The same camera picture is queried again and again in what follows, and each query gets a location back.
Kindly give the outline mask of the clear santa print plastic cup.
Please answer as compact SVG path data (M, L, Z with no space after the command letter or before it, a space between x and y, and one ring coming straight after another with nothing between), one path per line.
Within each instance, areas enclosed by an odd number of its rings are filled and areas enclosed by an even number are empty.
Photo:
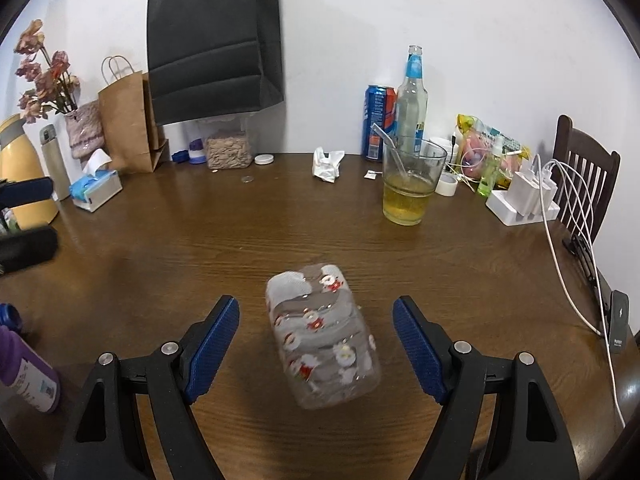
M301 408L329 408L378 386L375 339L338 266L313 264L273 276L266 306L285 377Z

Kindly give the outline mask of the yellow thermos jug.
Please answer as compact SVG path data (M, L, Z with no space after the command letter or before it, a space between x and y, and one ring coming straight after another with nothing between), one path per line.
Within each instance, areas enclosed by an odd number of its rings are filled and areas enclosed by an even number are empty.
M38 154L26 136L25 119L15 114L1 124L1 179L22 182L42 178ZM51 223L58 215L58 206L52 197L40 202L11 207L21 229L35 228Z

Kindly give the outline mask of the grey steel thermos flask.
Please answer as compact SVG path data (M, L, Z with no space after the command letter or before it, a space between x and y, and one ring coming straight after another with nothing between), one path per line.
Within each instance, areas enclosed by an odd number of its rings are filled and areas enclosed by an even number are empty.
M62 202L70 196L70 178L66 171L54 125L46 125L40 130L39 135L42 156L53 181L54 192L58 201Z

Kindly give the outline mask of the purple lying bottle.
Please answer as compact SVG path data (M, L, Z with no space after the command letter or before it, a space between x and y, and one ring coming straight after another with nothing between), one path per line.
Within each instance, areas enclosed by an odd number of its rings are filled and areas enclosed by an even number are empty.
M58 406L61 385L56 370L6 326L1 327L1 382L41 413Z

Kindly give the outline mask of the dried pink flowers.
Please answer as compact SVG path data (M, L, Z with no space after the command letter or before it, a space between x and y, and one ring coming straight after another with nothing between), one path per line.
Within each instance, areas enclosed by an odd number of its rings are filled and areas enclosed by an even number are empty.
M48 119L51 114L66 115L78 109L79 79L70 72L70 59L65 51L48 52L42 26L39 18L32 20L14 47L14 52L21 55L15 75L32 84L18 100L21 116L28 124Z

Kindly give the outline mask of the blue bottle cap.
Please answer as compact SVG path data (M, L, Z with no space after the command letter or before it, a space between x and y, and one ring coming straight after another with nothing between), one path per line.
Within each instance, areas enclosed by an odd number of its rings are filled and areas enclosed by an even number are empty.
M184 162L188 162L190 159L189 151L182 150L171 154L171 160L175 164L183 164Z

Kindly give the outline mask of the clear jar of seeds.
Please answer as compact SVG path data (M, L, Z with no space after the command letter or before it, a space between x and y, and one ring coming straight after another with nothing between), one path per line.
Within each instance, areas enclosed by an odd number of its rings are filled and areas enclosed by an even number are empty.
M204 122L206 164L210 170L244 169L253 161L246 118Z

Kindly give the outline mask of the white charging station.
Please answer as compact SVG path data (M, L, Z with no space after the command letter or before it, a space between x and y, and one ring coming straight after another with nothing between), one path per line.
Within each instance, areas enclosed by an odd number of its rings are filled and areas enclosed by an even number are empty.
M486 207L504 226L525 226L553 221L559 217L560 206L555 203L558 185L552 179L552 170L535 155L524 162L506 191L492 191Z

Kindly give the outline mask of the white jar lid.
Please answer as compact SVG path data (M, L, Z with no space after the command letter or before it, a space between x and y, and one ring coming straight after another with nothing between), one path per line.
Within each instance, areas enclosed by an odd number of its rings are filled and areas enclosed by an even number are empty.
M274 161L273 154L259 154L254 158L254 163L258 166L266 166L272 164Z

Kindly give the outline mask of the black paper shopping bag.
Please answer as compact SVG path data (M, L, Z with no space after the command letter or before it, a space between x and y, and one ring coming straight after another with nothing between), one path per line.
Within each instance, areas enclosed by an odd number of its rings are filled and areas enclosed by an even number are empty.
M284 99L279 0L148 0L146 47L160 125Z

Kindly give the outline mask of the white tape roll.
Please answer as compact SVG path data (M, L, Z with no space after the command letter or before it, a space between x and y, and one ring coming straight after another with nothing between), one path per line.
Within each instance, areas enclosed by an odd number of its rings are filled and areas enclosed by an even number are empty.
M452 197L456 194L458 186L458 176L451 172L444 171L438 180L435 193L442 197Z

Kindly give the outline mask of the dark wooden chair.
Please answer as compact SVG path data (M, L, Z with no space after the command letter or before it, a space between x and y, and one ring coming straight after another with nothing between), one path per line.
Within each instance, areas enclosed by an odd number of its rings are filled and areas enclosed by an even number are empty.
M552 170L553 179L559 183L556 198L561 208L560 221L570 231L576 229L575 218L582 219L578 205L582 205L591 228L591 239L595 240L613 196L620 171L620 154L608 152L595 138L577 129L572 118L560 115L553 158L570 167L563 166L570 178L569 184L562 183L564 174L561 170Z

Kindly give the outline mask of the glass of yellow drink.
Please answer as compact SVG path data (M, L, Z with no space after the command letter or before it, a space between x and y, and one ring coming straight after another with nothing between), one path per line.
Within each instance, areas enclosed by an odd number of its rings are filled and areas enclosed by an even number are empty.
M383 142L384 216L400 226L416 226L435 193L447 161L447 151L429 140L396 140L380 126L370 131Z

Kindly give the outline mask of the clear glass bottle blue label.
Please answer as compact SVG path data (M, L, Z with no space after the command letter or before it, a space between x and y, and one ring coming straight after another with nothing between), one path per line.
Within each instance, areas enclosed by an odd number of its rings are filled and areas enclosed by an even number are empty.
M395 136L399 151L419 155L423 140L428 92L423 82L423 49L410 46L405 78L397 89Z

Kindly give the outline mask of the blue soda can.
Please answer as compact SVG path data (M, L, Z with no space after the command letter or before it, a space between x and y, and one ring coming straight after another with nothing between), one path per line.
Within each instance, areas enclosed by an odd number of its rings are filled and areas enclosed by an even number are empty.
M370 84L364 92L361 155L371 162L383 159L383 141L372 130L378 125L390 136L394 133L396 92L392 87Z

